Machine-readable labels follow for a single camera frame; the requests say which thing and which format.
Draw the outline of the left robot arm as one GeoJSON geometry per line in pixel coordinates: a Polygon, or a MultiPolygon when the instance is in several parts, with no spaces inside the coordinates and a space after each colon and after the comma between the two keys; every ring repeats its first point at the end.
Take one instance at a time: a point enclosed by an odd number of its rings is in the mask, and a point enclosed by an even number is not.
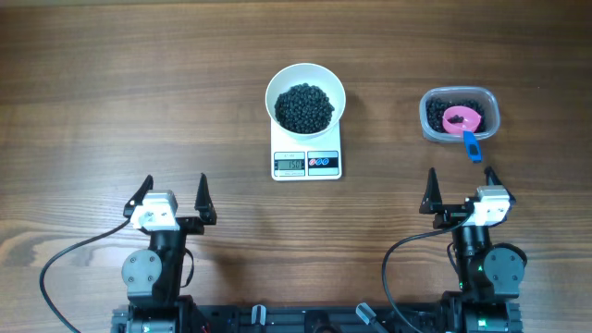
{"type": "Polygon", "coordinates": [[[149,246],[130,254],[121,269],[129,305],[113,313],[111,330],[118,333],[209,332],[211,326],[192,296],[180,290],[191,282],[193,273],[182,281],[189,235],[204,234],[204,227],[216,223],[206,175],[200,176],[194,210],[198,216],[178,217],[178,202],[171,190],[157,191],[147,176],[124,206],[123,216],[150,237],[149,246]]]}

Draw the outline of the pink scoop blue handle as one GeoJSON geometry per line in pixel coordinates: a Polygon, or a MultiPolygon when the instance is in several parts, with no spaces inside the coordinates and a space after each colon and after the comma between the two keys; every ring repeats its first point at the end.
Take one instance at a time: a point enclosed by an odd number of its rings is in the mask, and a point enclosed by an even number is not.
{"type": "Polygon", "coordinates": [[[443,115],[443,127],[448,134],[458,134],[462,136],[462,141],[469,159],[475,163],[481,163],[482,153],[475,131],[479,126],[481,117],[471,108],[466,106],[453,106],[448,108],[443,115]],[[451,124],[448,119],[458,115],[464,117],[463,123],[451,124]]]}

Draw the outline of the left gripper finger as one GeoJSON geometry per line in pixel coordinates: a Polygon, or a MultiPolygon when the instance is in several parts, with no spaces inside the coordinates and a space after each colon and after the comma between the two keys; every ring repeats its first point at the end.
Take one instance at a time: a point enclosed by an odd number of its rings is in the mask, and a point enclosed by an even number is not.
{"type": "Polygon", "coordinates": [[[142,204],[145,195],[154,187],[154,178],[148,175],[143,181],[140,188],[131,196],[131,198],[124,205],[123,216],[131,218],[135,208],[142,204]]]}
{"type": "Polygon", "coordinates": [[[196,194],[194,210],[199,213],[199,218],[204,225],[215,225],[217,213],[209,192],[207,176],[202,173],[196,194]]]}

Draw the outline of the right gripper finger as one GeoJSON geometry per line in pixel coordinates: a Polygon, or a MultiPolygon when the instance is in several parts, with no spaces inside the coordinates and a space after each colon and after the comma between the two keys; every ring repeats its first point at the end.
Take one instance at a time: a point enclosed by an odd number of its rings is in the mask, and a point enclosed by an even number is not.
{"type": "Polygon", "coordinates": [[[436,170],[431,167],[428,171],[425,194],[419,207],[420,214],[439,214],[443,211],[443,202],[438,185],[436,170]]]}
{"type": "Polygon", "coordinates": [[[489,186],[502,186],[506,192],[509,195],[509,201],[510,204],[516,204],[516,199],[515,197],[512,195],[512,193],[502,184],[501,180],[499,179],[499,177],[497,176],[497,174],[495,173],[494,169],[492,166],[487,166],[484,170],[484,174],[485,174],[485,178],[486,178],[486,184],[489,186]]]}

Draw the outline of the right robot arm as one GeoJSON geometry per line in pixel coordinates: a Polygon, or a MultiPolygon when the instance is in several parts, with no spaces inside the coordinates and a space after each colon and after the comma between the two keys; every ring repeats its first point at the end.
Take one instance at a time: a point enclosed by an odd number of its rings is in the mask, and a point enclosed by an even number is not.
{"type": "Polygon", "coordinates": [[[430,168],[419,208],[435,217],[433,228],[452,235],[459,291],[446,291],[439,302],[439,332],[516,333],[524,330],[520,295],[527,256],[509,243],[494,244],[489,230],[507,220],[514,196],[492,167],[485,169],[486,184],[463,203],[444,204],[436,170],[430,168]]]}

